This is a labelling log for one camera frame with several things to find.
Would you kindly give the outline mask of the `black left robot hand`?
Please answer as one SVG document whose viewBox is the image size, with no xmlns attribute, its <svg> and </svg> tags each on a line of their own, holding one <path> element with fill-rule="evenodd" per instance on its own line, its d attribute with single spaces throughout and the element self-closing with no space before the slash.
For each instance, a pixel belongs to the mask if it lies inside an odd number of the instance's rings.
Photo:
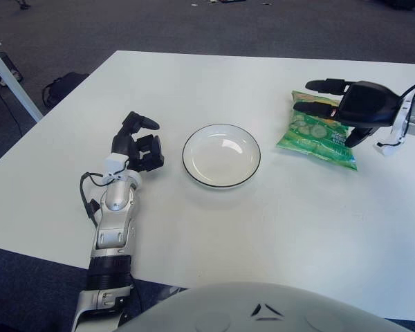
<svg viewBox="0 0 415 332">
<path fill-rule="evenodd" d="M 154 120 L 131 111 L 122 122 L 122 127 L 113 137 L 111 152 L 128 157 L 127 169 L 136 172 L 150 172 L 164 165 L 160 138 L 149 134 L 138 139 L 133 135 L 140 129 L 159 130 Z"/>
</svg>

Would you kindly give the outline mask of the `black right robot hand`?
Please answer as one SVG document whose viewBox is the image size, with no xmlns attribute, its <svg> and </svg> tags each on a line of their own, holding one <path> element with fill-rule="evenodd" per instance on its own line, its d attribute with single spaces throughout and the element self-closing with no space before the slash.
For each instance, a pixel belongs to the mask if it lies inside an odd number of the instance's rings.
<svg viewBox="0 0 415 332">
<path fill-rule="evenodd" d="M 360 144 L 379 128 L 392 126 L 401 101 L 401 97 L 388 88 L 366 81 L 313 80 L 306 83 L 306 88 L 342 96 L 338 106 L 323 102 L 296 102 L 293 108 L 310 116 L 352 127 L 344 143 L 349 148 Z"/>
</svg>

